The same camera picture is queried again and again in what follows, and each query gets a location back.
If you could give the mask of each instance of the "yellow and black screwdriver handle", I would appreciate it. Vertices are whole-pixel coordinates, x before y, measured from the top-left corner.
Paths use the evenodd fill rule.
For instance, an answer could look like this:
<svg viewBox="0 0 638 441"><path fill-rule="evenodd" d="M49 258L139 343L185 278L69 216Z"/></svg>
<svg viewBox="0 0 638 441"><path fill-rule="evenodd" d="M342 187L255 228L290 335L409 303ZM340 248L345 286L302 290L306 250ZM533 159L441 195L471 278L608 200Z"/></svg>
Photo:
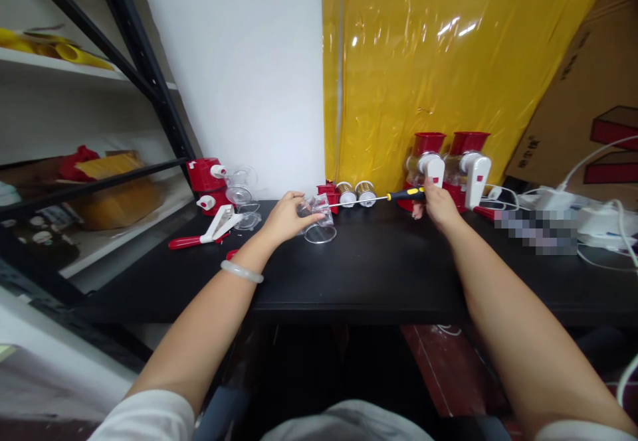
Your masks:
<svg viewBox="0 0 638 441"><path fill-rule="evenodd" d="M392 200L425 200L425 191L422 187L402 190L400 192L390 192L387 195L389 201Z"/></svg>

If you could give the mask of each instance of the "screwdriver shaft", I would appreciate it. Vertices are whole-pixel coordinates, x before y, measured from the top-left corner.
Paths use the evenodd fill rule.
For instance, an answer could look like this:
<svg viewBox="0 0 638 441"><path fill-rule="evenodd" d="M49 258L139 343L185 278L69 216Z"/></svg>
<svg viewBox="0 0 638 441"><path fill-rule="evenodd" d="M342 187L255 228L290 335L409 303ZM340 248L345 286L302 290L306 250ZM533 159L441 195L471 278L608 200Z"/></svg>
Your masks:
<svg viewBox="0 0 638 441"><path fill-rule="evenodd" d="M340 203L340 204L332 204L332 205L328 205L329 207L339 207L340 205L350 205L350 204L356 204L356 203L362 203L362 202L370 202L370 201L374 201L374 200L387 200L387 195L384 197L377 197L376 199L368 199L366 201L354 201L354 202L344 202L344 203Z"/></svg>

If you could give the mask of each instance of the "red handle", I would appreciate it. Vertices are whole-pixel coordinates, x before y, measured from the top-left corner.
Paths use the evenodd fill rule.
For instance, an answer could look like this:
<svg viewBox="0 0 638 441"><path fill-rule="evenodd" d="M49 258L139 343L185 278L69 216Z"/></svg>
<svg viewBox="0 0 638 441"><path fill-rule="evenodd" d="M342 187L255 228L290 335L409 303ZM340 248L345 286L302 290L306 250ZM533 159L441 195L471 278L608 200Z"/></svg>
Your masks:
<svg viewBox="0 0 638 441"><path fill-rule="evenodd" d="M171 250L179 250L180 248L186 248L188 246L200 245L201 241L199 237L182 237L171 240L168 244L168 248Z"/></svg>

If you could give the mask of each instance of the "black table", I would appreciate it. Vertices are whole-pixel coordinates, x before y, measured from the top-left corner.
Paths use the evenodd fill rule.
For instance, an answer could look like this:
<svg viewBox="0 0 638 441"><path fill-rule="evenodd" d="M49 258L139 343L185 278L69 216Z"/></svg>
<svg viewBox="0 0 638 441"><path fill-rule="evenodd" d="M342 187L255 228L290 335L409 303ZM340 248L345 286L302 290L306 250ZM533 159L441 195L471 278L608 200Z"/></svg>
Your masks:
<svg viewBox="0 0 638 441"><path fill-rule="evenodd" d="M264 220L274 205L261 202ZM577 256L537 256L474 213L465 220L565 325L638 325L638 280ZM170 251L170 239L203 234L198 214L123 274L75 307L95 323L173 322L218 271L228 251L255 232L233 230L222 245ZM466 323L458 274L445 238L427 219L393 203L342 209L337 237L298 236L273 254L249 312L272 323Z"/></svg>

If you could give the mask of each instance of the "shelf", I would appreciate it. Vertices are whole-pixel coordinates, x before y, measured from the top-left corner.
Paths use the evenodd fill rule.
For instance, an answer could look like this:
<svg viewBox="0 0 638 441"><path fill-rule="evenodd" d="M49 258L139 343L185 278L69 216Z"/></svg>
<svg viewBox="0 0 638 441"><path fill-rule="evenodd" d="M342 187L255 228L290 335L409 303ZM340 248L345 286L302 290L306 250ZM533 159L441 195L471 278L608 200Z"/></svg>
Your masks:
<svg viewBox="0 0 638 441"><path fill-rule="evenodd" d="M122 72L73 64L62 59L54 59L39 54L31 54L13 49L0 48L0 74L2 80L51 80L55 84L79 83L83 87L99 89L136 89ZM173 82L166 83L170 90L177 90Z"/></svg>
<svg viewBox="0 0 638 441"><path fill-rule="evenodd" d="M80 257L71 265L60 270L60 275L69 278L77 274L195 200L188 183L181 174L156 182L156 185L164 197L164 202L155 211L133 225L99 232L78 230L75 233L69 233L69 237L77 243L80 249Z"/></svg>

